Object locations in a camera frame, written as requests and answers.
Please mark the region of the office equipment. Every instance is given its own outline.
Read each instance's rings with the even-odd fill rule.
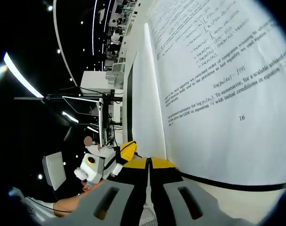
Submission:
[[[66,180],[62,153],[58,152],[44,156],[42,165],[48,185],[52,186],[54,191],[56,191]]]

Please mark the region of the white paper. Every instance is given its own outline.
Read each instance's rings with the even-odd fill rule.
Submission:
[[[132,135],[142,157],[166,159],[163,119],[148,25],[132,69]]]
[[[252,0],[160,0],[149,24],[168,159],[230,184],[286,182],[286,39],[272,16]]]

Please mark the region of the gray plastic part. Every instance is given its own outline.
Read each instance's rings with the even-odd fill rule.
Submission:
[[[119,226],[122,215],[133,190],[133,185],[106,181],[102,186],[97,187],[93,192],[80,199],[77,209],[63,218],[52,218],[43,225],[46,226]],[[118,190],[111,203],[104,220],[95,217],[98,206],[102,203],[110,190]]]
[[[218,201],[191,181],[165,184],[177,226],[253,226],[244,219],[234,219],[219,209]],[[187,189],[201,209],[202,216],[194,220],[179,189]]]

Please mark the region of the person's arm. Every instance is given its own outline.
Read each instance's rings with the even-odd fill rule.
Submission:
[[[100,185],[102,185],[106,180],[102,180],[100,181],[100,183],[93,185],[91,189],[89,189],[88,191],[71,197],[71,198],[67,198],[67,199],[61,199],[58,202],[54,203],[54,209],[55,210],[60,210],[60,211],[70,211],[73,212],[77,207],[78,207],[78,202],[79,200],[84,197],[85,195],[89,194],[90,192],[92,192],[95,188],[99,187]],[[57,217],[64,217],[66,215],[68,215],[69,213],[66,212],[59,212],[59,211],[54,211],[55,215]]]

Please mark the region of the cable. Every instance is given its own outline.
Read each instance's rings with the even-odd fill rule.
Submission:
[[[83,87],[80,87],[80,86],[73,86],[73,87],[63,88],[63,89],[59,89],[59,90],[66,90],[66,89],[73,89],[73,88],[80,88],[80,89],[84,89],[84,90],[87,90],[87,91],[96,92],[96,93],[99,93],[99,94],[111,94],[111,93],[109,93],[109,92],[99,92],[99,91],[95,91],[95,90],[83,88]]]
[[[37,203],[38,205],[41,205],[41,206],[43,206],[43,207],[45,207],[45,208],[47,208],[47,209],[54,210],[54,211],[58,211],[58,212],[63,212],[63,213],[71,213],[71,211],[63,211],[63,210],[52,209],[52,208],[50,208],[50,207],[47,207],[47,206],[44,206],[44,205],[40,204],[39,202],[34,201],[34,200],[31,199],[30,197],[28,197],[28,198],[29,198],[30,200],[32,200],[34,203]]]
[[[111,120],[111,122],[113,123],[113,118],[110,116],[110,114],[108,114],[108,116],[110,117],[110,120]],[[115,141],[115,144],[118,146],[118,143],[117,143],[117,141],[116,141],[116,139],[115,139],[115,134],[114,134],[114,141]]]

